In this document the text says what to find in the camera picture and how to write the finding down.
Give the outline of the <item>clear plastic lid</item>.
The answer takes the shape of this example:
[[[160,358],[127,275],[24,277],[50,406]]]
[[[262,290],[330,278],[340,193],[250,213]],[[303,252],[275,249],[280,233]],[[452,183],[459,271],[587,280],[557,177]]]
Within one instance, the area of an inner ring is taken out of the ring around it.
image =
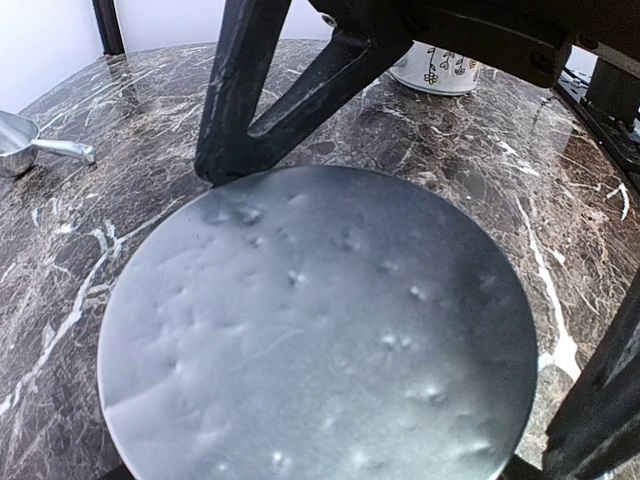
[[[143,241],[97,379],[138,479],[494,479],[537,359],[523,286],[473,220],[306,166],[214,188]]]

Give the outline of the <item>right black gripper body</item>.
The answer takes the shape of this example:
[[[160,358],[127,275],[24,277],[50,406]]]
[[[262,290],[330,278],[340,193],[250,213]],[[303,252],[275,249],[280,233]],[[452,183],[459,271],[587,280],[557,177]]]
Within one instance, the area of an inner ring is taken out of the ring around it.
[[[541,87],[575,46],[639,74],[636,1],[315,1],[335,22],[335,43],[359,43],[359,64],[379,73],[414,42],[451,50]]]

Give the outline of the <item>metal scoop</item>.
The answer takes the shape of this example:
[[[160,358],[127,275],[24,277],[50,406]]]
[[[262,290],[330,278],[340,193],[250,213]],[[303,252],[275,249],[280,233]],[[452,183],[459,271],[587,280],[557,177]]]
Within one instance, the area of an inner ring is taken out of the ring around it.
[[[96,162],[93,146],[40,137],[38,124],[26,117],[1,111],[1,177],[14,178],[27,172],[39,151],[71,157],[91,165]]]

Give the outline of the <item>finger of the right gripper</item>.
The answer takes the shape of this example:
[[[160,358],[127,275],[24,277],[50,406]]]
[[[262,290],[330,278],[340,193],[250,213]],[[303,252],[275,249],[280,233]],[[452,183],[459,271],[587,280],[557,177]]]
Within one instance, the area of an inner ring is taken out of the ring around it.
[[[329,43],[257,116],[290,3],[226,3],[194,162],[200,178],[226,184],[274,167],[413,44],[406,1],[313,6],[336,22]]]
[[[547,429],[545,479],[595,479],[639,454],[639,277]]]

